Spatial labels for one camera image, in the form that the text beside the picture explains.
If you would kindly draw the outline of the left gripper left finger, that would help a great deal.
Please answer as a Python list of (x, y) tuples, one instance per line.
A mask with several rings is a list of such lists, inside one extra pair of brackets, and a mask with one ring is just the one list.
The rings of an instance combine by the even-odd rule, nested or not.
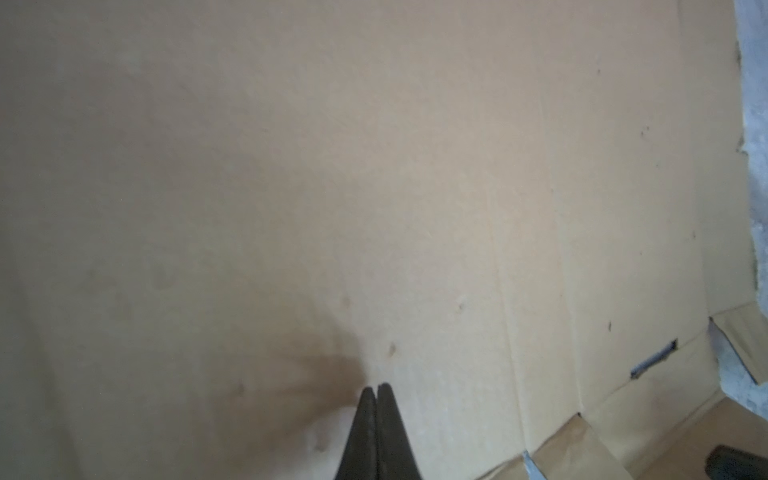
[(377, 478), (376, 396), (371, 387), (362, 390), (335, 480)]

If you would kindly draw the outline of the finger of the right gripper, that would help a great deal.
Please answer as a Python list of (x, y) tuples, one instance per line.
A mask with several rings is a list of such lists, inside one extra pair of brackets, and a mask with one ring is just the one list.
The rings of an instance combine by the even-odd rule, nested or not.
[(711, 480), (767, 480), (767, 458), (718, 445), (706, 459), (705, 473)]

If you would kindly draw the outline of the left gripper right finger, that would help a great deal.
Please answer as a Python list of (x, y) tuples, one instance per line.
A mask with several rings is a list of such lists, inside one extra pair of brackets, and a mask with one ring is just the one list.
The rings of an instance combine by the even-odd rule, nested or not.
[(421, 480), (392, 386), (380, 384), (376, 398), (377, 478)]

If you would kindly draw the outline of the brown cardboard box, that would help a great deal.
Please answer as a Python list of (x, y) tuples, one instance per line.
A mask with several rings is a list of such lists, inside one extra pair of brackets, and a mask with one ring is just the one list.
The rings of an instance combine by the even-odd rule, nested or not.
[(5, 1), (1, 475), (701, 479), (767, 451), (730, 1)]

